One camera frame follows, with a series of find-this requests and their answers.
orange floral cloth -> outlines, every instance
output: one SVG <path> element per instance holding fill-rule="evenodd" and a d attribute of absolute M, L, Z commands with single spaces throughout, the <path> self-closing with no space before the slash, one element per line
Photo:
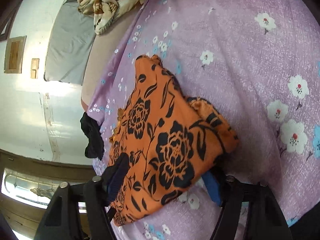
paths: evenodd
<path fill-rule="evenodd" d="M 113 137 L 109 165 L 122 152 L 130 168 L 116 200 L 117 226 L 134 222 L 188 190 L 238 137 L 206 100 L 185 98 L 157 55 L 135 62 L 135 88 Z"/>

orange fabric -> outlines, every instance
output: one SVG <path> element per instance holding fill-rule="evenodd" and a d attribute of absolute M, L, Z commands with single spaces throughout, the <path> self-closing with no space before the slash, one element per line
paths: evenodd
<path fill-rule="evenodd" d="M 157 55 L 135 62 L 136 85 L 113 137 L 109 165 L 130 159 L 111 204 L 124 225 L 159 210 L 208 171 L 218 155 L 238 144 L 236 133 L 206 100 L 185 98 Z"/>

floral bedsheet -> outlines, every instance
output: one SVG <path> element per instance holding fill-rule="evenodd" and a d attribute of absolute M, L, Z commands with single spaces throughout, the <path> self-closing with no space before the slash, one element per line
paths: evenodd
<path fill-rule="evenodd" d="M 268 182 L 289 225 L 319 202 L 320 27 L 301 0 L 147 0 L 89 105 L 105 142 L 97 174 L 141 54 L 158 54 L 185 95 L 206 98 L 236 130 L 240 146 L 225 156 L 227 174 Z M 218 214 L 200 180 L 115 231 L 119 239 L 209 239 Z M 241 217 L 237 237 L 244 226 Z"/>

white wall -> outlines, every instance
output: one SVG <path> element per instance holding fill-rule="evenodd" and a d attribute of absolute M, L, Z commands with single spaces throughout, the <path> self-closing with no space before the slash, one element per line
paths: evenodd
<path fill-rule="evenodd" d="M 62 2 L 24 0 L 17 13 L 10 38 L 25 35 L 27 38 L 22 74 L 0 71 L 0 148 L 25 157 L 90 165 L 92 160 L 84 156 L 88 140 L 79 122 L 83 114 L 81 86 L 43 79 L 48 41 Z M 0 42 L 1 67 L 4 66 L 6 43 Z M 37 80 L 30 79 L 32 58 L 40 59 Z M 52 113 L 47 116 L 52 124 L 48 131 L 44 103 Z M 49 138 L 59 151 L 55 155 Z"/>

purple bedsheet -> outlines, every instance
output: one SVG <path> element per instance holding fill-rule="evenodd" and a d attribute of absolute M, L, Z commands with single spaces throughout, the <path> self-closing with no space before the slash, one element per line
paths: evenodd
<path fill-rule="evenodd" d="M 148 0 L 97 85 L 88 114 L 103 160 L 117 109 L 134 88 L 134 61 L 158 54 L 185 95 L 209 100 L 237 131 L 225 171 L 264 180 L 289 225 L 320 199 L 320 27 L 301 0 Z M 209 239 L 219 214 L 199 181 L 160 211 L 116 228 L 119 239 Z M 243 232 L 241 217 L 238 232 Z"/>

